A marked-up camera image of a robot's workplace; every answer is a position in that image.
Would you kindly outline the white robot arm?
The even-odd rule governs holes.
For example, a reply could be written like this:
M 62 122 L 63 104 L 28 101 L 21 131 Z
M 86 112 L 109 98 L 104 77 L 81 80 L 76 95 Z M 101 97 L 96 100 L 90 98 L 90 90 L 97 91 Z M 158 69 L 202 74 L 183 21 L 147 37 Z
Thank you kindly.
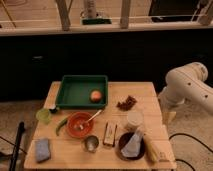
M 207 78 L 207 67 L 200 62 L 171 69 L 165 76 L 166 86 L 158 95 L 161 109 L 171 110 L 188 99 L 213 116 L 213 87 L 205 84 Z

